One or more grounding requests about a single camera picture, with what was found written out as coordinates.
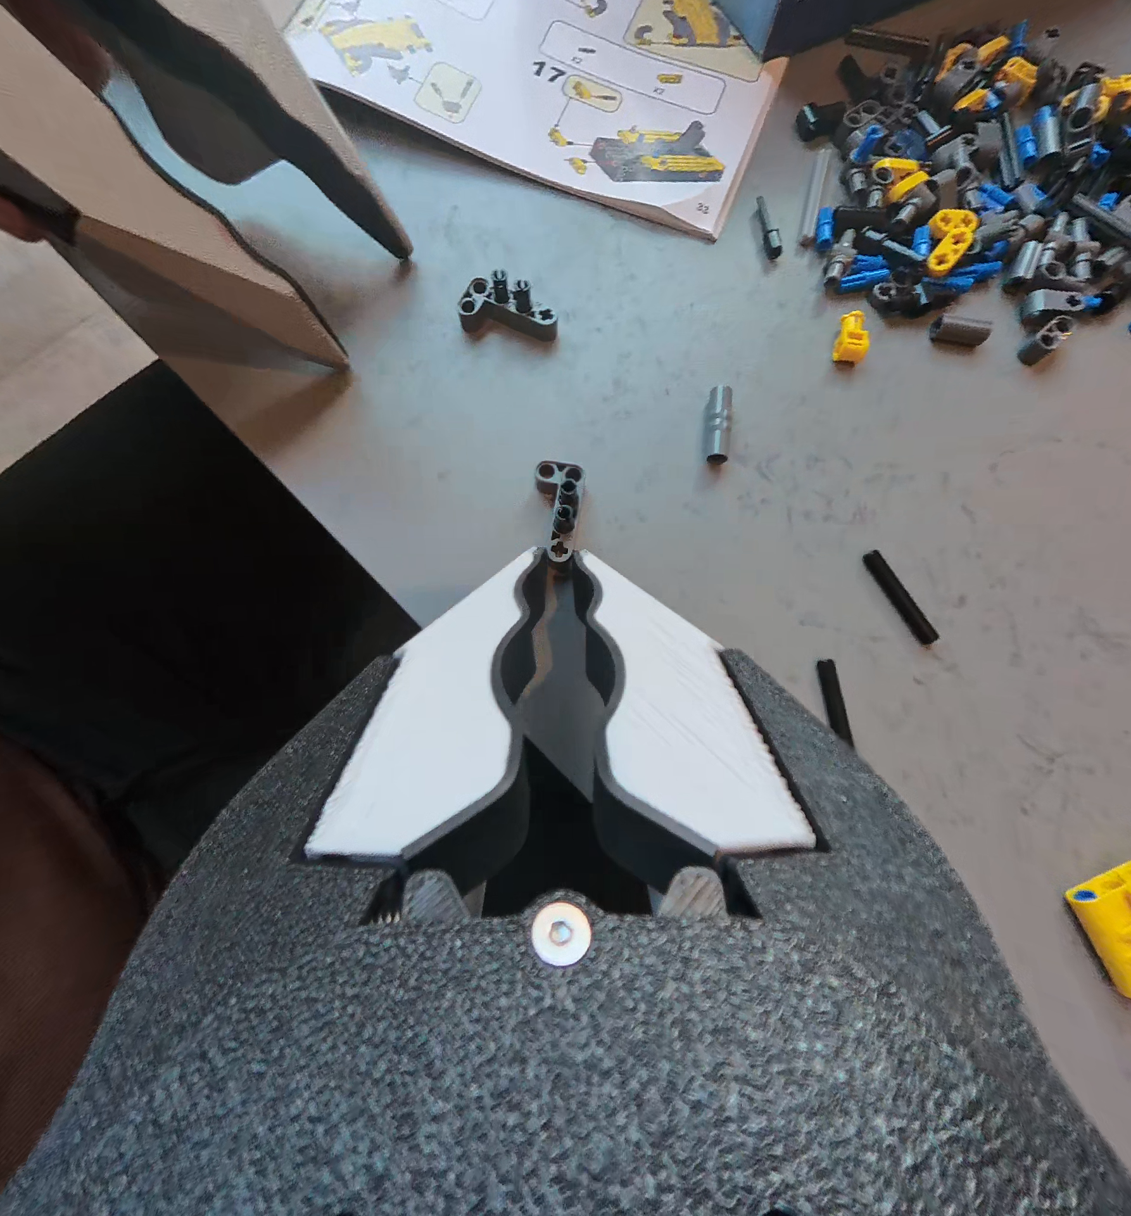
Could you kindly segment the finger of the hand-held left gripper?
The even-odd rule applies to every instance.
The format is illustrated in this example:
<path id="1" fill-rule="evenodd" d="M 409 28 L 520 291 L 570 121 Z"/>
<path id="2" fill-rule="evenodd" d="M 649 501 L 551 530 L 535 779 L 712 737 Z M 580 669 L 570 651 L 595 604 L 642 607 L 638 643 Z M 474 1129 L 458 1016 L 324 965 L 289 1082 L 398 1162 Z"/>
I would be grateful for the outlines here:
<path id="1" fill-rule="evenodd" d="M 113 68 L 82 3 L 0 3 L 0 201 L 104 274 L 133 266 L 312 363 L 348 367 L 299 283 L 217 205 L 215 191 L 234 196 L 258 175 L 226 187 L 183 164 L 147 114 L 103 98 Z"/>
<path id="2" fill-rule="evenodd" d="M 103 98 L 147 114 L 193 170 L 226 187 L 280 162 L 405 263 L 411 243 L 264 3 L 82 3 L 112 58 Z"/>

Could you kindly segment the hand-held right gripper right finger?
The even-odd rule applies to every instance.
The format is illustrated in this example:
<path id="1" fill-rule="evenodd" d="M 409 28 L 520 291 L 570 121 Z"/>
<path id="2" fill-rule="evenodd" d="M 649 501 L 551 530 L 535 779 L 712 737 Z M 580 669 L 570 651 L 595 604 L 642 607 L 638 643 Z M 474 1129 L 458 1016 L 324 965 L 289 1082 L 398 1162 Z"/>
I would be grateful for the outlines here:
<path id="1" fill-rule="evenodd" d="M 817 849 L 723 647 L 612 566 L 574 556 L 585 671 L 602 702 L 593 822 L 603 852 L 651 889 L 701 867 Z"/>

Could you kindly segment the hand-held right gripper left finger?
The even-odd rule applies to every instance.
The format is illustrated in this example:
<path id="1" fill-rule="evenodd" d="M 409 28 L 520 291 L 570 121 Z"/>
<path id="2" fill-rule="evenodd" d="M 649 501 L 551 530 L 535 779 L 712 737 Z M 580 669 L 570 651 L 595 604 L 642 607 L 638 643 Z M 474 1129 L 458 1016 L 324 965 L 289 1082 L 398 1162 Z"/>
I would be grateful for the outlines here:
<path id="1" fill-rule="evenodd" d="M 518 703 L 546 586 L 547 557 L 529 549 L 396 652 L 303 859 L 474 889 L 516 858 L 530 820 Z"/>

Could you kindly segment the dark grey L-shaped beam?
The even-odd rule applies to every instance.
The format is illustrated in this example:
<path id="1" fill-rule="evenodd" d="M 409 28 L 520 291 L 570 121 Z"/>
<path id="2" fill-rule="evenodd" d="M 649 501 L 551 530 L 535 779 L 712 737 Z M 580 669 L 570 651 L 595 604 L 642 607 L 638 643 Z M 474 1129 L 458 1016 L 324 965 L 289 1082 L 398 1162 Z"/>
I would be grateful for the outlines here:
<path id="1" fill-rule="evenodd" d="M 534 483 L 550 509 L 544 551 L 557 575 L 573 569 L 578 519 L 585 498 L 586 476 L 570 462 L 544 461 L 537 466 Z"/>
<path id="2" fill-rule="evenodd" d="M 503 269 L 469 281 L 456 313 L 462 332 L 470 336 L 486 326 L 500 326 L 539 342 L 557 338 L 556 311 L 533 299 L 530 282 L 510 280 Z"/>

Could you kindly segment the grey desk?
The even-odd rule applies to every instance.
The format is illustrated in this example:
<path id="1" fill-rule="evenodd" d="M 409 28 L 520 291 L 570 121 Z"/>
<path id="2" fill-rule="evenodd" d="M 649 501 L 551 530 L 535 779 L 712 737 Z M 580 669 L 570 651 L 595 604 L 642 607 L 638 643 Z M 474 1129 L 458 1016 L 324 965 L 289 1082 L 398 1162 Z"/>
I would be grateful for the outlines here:
<path id="1" fill-rule="evenodd" d="M 964 306 L 994 325 L 977 351 L 870 316 L 869 356 L 835 368 L 839 309 L 796 246 L 814 156 L 793 122 L 843 96 L 845 54 L 788 64 L 711 246 L 337 101 L 408 268 L 284 166 L 232 213 L 314 298 L 350 379 L 190 306 L 121 311 L 422 626 L 543 536 L 533 470 L 556 458 L 587 475 L 583 544 L 630 582 L 814 714 L 815 661 L 835 661 L 858 753 L 960 874 L 1131 1171 L 1131 1003 L 1063 902 L 1131 859 L 1131 304 L 1028 369 L 987 285 Z M 556 311 L 556 341 L 462 332 L 458 298 L 496 269 Z M 719 385 L 731 448 L 710 466 Z M 864 569 L 874 551 L 935 646 Z"/>

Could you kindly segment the short black axle rod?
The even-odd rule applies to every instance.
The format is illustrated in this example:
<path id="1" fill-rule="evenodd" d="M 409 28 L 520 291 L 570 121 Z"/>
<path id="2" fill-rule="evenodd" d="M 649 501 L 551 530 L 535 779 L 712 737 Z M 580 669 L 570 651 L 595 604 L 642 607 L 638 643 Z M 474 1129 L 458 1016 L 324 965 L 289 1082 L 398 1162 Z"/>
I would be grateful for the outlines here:
<path id="1" fill-rule="evenodd" d="M 939 641 L 938 631 L 882 555 L 877 551 L 869 552 L 861 557 L 861 564 L 916 642 L 921 647 L 935 646 Z"/>
<path id="2" fill-rule="evenodd" d="M 817 661 L 815 674 L 831 733 L 854 751 L 856 745 L 852 737 L 843 686 L 835 661 L 827 659 Z"/>

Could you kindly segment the open instruction booklet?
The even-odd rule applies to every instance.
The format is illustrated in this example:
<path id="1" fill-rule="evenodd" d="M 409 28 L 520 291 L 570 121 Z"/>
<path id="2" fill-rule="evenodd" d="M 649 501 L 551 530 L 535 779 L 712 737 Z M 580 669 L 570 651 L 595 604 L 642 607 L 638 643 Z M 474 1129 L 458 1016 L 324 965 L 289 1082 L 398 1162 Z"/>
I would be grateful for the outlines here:
<path id="1" fill-rule="evenodd" d="M 318 85 L 709 242 L 788 64 L 702 2 L 307 2 L 276 23 Z"/>

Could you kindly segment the person's legs in black pants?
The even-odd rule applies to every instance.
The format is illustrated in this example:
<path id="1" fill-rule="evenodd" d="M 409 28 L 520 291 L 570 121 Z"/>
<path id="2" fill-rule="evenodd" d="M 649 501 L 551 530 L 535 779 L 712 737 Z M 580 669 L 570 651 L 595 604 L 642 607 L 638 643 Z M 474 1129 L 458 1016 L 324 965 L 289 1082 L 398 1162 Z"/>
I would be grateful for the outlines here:
<path id="1" fill-rule="evenodd" d="M 0 474 L 0 740 L 166 870 L 417 631 L 160 362 Z"/>

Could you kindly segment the person's brown sweater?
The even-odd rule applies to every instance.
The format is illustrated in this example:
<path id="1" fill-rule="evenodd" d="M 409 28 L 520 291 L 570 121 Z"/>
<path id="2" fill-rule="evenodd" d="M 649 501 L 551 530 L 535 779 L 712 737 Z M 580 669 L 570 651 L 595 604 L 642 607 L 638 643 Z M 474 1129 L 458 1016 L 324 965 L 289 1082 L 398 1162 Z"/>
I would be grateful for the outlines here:
<path id="1" fill-rule="evenodd" d="M 0 738 L 0 1193 L 64 1103 L 157 897 L 99 803 Z"/>

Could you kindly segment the dark blue cardboard box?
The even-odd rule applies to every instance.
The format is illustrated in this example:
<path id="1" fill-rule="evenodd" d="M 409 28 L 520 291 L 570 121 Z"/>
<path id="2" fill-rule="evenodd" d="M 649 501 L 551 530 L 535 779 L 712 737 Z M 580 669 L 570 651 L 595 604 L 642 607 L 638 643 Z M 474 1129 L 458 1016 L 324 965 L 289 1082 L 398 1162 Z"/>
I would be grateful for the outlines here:
<path id="1" fill-rule="evenodd" d="M 780 2 L 776 5 L 762 59 L 789 58 L 841 40 L 857 25 L 873 25 L 921 2 Z"/>

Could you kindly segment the pile of mixed small pieces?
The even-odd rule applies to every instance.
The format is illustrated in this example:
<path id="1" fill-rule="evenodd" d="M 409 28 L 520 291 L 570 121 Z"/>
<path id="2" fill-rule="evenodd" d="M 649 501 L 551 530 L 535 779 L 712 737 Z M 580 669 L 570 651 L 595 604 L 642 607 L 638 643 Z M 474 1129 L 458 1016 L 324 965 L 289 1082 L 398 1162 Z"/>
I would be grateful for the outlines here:
<path id="1" fill-rule="evenodd" d="M 1059 37 L 1026 21 L 849 29 L 843 44 L 879 66 L 847 54 L 845 100 L 795 118 L 815 148 L 797 247 L 819 260 L 825 296 L 973 351 L 994 325 L 959 303 L 994 285 L 1026 368 L 1131 304 L 1131 74 L 1067 66 Z"/>

